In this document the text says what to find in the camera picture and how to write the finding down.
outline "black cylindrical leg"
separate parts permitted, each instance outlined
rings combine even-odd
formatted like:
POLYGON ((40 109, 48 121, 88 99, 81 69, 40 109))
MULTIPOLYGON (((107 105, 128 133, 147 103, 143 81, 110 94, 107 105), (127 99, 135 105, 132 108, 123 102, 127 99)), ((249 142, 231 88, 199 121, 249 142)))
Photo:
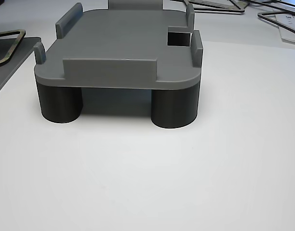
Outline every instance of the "black cylindrical leg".
POLYGON ((81 88, 49 87, 36 81, 41 113, 55 123, 68 123, 80 116, 83 102, 81 88))
POLYGON ((197 117, 200 82, 182 90, 152 90, 153 123, 162 128, 180 128, 197 117))

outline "white table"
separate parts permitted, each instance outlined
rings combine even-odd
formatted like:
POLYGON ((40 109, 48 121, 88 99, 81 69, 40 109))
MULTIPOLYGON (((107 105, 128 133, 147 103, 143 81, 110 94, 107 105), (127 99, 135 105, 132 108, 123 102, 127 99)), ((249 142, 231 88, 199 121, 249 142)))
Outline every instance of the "white table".
MULTIPOLYGON (((48 49, 75 2, 7 0, 0 31, 48 49)), ((179 129, 135 90, 88 90, 76 121, 45 120, 32 54, 0 91, 0 231, 295 231, 295 46, 257 12, 196 15, 199 114, 179 129)))

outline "3d printed stand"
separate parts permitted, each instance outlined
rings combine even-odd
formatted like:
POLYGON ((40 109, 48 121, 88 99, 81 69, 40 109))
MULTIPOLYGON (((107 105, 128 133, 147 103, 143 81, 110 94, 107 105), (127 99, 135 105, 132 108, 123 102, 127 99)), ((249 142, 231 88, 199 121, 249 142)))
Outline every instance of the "3d printed stand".
POLYGON ((78 118, 81 88, 151 89, 154 124, 190 124, 203 53, 194 17, 191 4, 184 13, 163 10, 162 0, 108 0, 108 10, 84 13, 77 3, 56 23, 50 49, 34 47, 43 116, 56 123, 78 118))

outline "white paper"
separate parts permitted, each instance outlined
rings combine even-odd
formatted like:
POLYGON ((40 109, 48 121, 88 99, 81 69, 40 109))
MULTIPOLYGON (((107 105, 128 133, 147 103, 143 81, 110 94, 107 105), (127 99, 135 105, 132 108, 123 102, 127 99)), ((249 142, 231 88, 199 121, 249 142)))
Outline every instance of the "white paper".
MULTIPOLYGON (((285 7, 287 10, 290 11, 294 11, 295 12, 295 8, 291 8, 291 7, 285 7)), ((276 20, 280 23, 285 24, 286 26, 292 27, 293 29, 295 29, 295 16, 290 15, 290 14, 276 14, 276 20)), ((289 41, 289 42, 294 42, 295 43, 295 33, 279 27, 279 33, 281 35, 281 38, 283 40, 289 41)))

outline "dark gray mat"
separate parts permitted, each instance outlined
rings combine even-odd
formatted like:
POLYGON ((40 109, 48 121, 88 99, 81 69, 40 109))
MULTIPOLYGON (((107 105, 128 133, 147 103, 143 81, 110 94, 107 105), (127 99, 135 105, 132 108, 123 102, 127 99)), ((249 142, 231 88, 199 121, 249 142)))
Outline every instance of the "dark gray mat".
MULTIPOLYGON (((0 39, 0 59, 5 56, 14 40, 14 38, 0 39)), ((39 37, 24 38, 19 44, 11 60, 7 64, 0 66, 0 90, 21 66, 25 59, 27 59, 27 57, 32 53, 34 45, 39 41, 41 41, 39 37)))

